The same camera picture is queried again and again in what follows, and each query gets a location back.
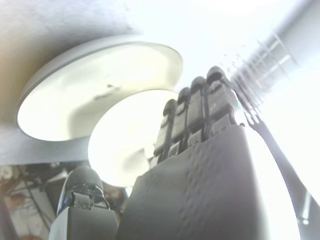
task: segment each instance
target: round plate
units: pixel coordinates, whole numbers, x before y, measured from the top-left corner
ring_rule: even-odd
[[[49,62],[26,84],[17,123],[40,140],[89,136],[105,112],[126,97],[173,89],[182,65],[177,51],[142,36],[85,43]]]
[[[149,90],[120,101],[94,127],[89,140],[91,167],[113,186],[133,186],[149,170],[164,107],[178,94]]]

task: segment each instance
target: back of robotic hand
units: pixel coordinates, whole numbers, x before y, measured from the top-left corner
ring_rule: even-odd
[[[300,239],[280,170],[264,140],[248,127],[230,85],[213,67],[206,79],[197,77],[177,101],[170,100],[150,170],[137,178],[117,232],[111,211],[101,208],[81,231],[91,231],[95,240]],[[92,209],[94,204],[83,211]],[[105,216],[94,220],[100,211]],[[78,221],[68,218],[67,229],[76,230]],[[68,240],[88,239],[66,232]]]

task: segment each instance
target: robotic hand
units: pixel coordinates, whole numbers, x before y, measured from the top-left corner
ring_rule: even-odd
[[[70,173],[57,213],[49,240],[300,239],[280,170],[218,67],[164,107],[119,226],[88,167]]]

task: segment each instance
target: white plate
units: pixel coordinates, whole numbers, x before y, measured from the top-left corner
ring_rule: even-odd
[[[182,65],[176,50],[142,36],[85,43],[49,62],[26,84],[17,123],[40,140],[89,136],[105,112],[126,97],[172,90]]]
[[[178,94],[149,90],[129,96],[107,111],[89,140],[91,167],[113,186],[133,186],[149,170],[164,107]]]

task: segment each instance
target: robotic arm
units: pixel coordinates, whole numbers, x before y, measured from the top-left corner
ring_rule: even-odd
[[[49,240],[300,239],[280,170],[218,67],[164,107],[119,225],[102,198],[92,169],[71,172]]]

